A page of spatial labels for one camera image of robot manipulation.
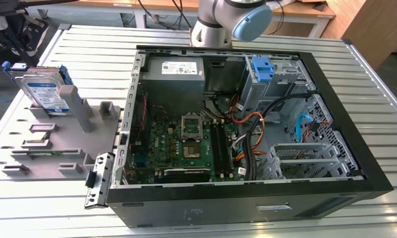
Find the aluminum slotted table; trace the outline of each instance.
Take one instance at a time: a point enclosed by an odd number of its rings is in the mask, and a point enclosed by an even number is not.
[[[69,69],[91,105],[113,101],[124,107],[136,45],[188,44],[188,31],[65,25],[40,65],[63,64]],[[397,237],[397,99],[355,46],[341,40],[275,36],[252,43],[233,41],[233,46],[313,53],[395,191],[319,220],[129,229],[109,208],[84,210],[83,181],[0,181],[0,237],[12,233],[29,237],[196,237],[201,233],[207,237]],[[12,161],[7,146],[21,139],[12,132],[33,118],[24,109],[28,106],[20,92],[0,121],[0,162]]]

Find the blue hard drive label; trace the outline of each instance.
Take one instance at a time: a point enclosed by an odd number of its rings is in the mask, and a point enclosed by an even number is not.
[[[59,87],[55,83],[28,83],[28,87],[45,110],[57,113],[69,111],[67,102],[59,96]]]

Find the power supply label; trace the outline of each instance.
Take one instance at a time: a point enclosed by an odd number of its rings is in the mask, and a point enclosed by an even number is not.
[[[175,61],[163,62],[161,74],[197,74],[197,63]]]

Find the black cable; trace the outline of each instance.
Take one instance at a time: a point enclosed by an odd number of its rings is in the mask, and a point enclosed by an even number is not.
[[[284,16],[285,16],[284,7],[283,7],[283,5],[281,5],[281,3],[280,3],[279,0],[277,0],[277,3],[280,5],[280,7],[281,7],[281,19],[279,21],[276,30],[269,35],[273,35],[275,33],[277,33],[277,31],[280,30],[280,28],[283,27],[283,24],[284,24]]]
[[[243,150],[247,148],[247,143],[245,143],[245,140],[243,140]],[[248,160],[248,157],[245,157],[245,164],[244,164],[244,167],[245,167],[245,179],[247,180],[251,180],[251,160]]]
[[[143,5],[143,2],[141,2],[141,0],[139,0],[139,3],[140,3],[140,5],[141,5],[141,8],[143,8],[143,10],[145,11],[145,14],[149,16],[149,17],[152,17],[152,13],[145,9],[145,6]],[[167,29],[171,29],[171,30],[175,30],[175,28],[172,27],[172,26],[167,26],[164,23],[161,23],[161,22],[156,22],[156,24],[159,24],[159,25],[161,25],[163,27],[165,27]]]
[[[20,4],[23,5],[23,7],[31,7],[31,6],[43,6],[43,5],[68,3],[73,1],[79,1],[79,0],[45,0],[45,1],[21,2]]]
[[[183,9],[183,0],[180,0],[180,6],[181,6],[181,12],[184,12],[184,9]],[[181,29],[181,21],[183,21],[183,18],[180,19],[180,23],[179,23],[179,30]]]
[[[181,14],[181,16],[184,17],[184,20],[185,20],[185,22],[187,22],[189,28],[192,28],[192,25],[191,25],[191,23],[188,22],[187,17],[185,17],[185,15],[184,15],[184,13],[183,13],[183,11],[181,11],[181,9],[180,9],[177,3],[175,2],[175,0],[172,0],[172,2],[173,2],[175,7],[179,9],[180,14]]]
[[[292,99],[292,98],[309,98],[312,96],[313,96],[312,93],[295,93],[295,94],[289,94],[289,95],[285,95],[283,97],[279,97],[276,100],[273,100],[273,102],[264,109],[264,111],[261,113],[264,118],[268,115],[268,113],[288,99]],[[251,129],[247,131],[247,136],[245,136],[244,141],[243,141],[244,159],[245,159],[245,161],[249,161],[249,164],[251,164],[251,167],[249,167],[249,170],[251,170],[251,173],[252,173],[251,176],[249,176],[251,180],[255,180],[256,176],[257,176],[256,175],[256,159],[255,159],[255,155],[253,155],[251,140],[252,140],[252,132],[253,132],[259,122],[260,122],[260,120],[256,119],[252,126],[251,126]]]
[[[207,108],[207,107],[201,107],[201,109],[205,110],[205,111],[207,111],[215,118],[219,119],[217,115],[211,111],[209,108]]]
[[[220,109],[219,104],[216,103],[216,100],[217,100],[217,97],[213,96],[213,97],[212,97],[212,103],[213,103],[215,109],[217,110],[217,112],[220,113],[220,115],[221,115],[223,117],[227,118],[227,114],[225,114],[225,113],[223,112],[223,110]]]
[[[177,20],[176,20],[175,23],[171,25],[171,27],[175,26],[175,25],[177,24],[177,22],[179,22],[179,20],[180,20],[181,18],[183,18],[183,17],[179,16]]]

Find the case sticker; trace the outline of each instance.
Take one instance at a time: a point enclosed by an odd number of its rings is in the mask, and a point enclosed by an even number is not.
[[[167,61],[161,64],[161,74],[197,74],[197,63]]]
[[[273,206],[257,206],[259,211],[268,211],[268,210],[291,210],[289,205],[273,205]]]

